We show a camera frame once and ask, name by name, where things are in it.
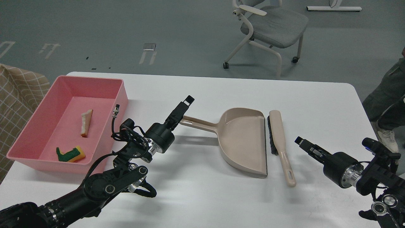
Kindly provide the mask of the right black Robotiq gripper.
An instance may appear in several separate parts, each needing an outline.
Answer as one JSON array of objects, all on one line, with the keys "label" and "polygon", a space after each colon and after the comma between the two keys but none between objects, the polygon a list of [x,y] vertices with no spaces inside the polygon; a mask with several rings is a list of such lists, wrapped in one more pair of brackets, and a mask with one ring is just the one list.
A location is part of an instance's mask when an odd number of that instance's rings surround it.
[{"label": "right black Robotiq gripper", "polygon": [[308,154],[323,164],[323,174],[340,188],[356,187],[362,177],[364,166],[361,162],[344,152],[330,154],[317,144],[298,136],[295,143],[299,148],[308,151]]}]

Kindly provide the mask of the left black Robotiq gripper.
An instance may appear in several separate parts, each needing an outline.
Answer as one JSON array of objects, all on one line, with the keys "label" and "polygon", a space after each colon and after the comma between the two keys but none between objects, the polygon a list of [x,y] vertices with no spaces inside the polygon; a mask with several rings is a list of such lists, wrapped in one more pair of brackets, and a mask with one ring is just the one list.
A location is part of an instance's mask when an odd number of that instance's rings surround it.
[{"label": "left black Robotiq gripper", "polygon": [[172,132],[183,119],[184,114],[188,110],[188,106],[193,102],[194,97],[188,95],[184,102],[180,102],[169,114],[164,124],[153,123],[146,131],[145,137],[153,140],[162,149],[161,153],[165,153],[169,146],[174,142],[175,136]]}]

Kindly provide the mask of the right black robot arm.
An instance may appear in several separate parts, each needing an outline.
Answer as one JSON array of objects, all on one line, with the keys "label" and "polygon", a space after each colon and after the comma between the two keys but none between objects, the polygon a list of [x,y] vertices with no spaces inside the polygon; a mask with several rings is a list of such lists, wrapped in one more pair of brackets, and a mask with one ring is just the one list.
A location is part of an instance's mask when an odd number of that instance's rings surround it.
[{"label": "right black robot arm", "polygon": [[360,217],[377,221],[381,228],[404,227],[404,179],[396,172],[401,154],[391,152],[381,142],[364,138],[362,145],[373,154],[363,163],[344,152],[329,153],[310,141],[297,137],[295,143],[323,165],[323,173],[340,188],[355,187],[362,195],[371,195],[373,203]]}]

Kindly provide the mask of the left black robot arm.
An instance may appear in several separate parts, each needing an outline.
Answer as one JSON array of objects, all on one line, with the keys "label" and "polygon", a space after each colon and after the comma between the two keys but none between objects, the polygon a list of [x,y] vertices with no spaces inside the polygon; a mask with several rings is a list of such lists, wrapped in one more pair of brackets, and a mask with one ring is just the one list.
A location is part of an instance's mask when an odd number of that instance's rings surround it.
[{"label": "left black robot arm", "polygon": [[66,228],[79,219],[97,217],[120,193],[135,193],[153,198],[156,190],[146,181],[148,168],[132,163],[142,159],[150,163],[155,153],[165,153],[173,143],[174,129],[194,102],[187,96],[169,114],[164,123],[153,123],[147,131],[136,132],[135,122],[128,118],[111,137],[126,145],[117,152],[101,156],[90,167],[74,191],[38,206],[33,202],[1,210],[2,228]]}]

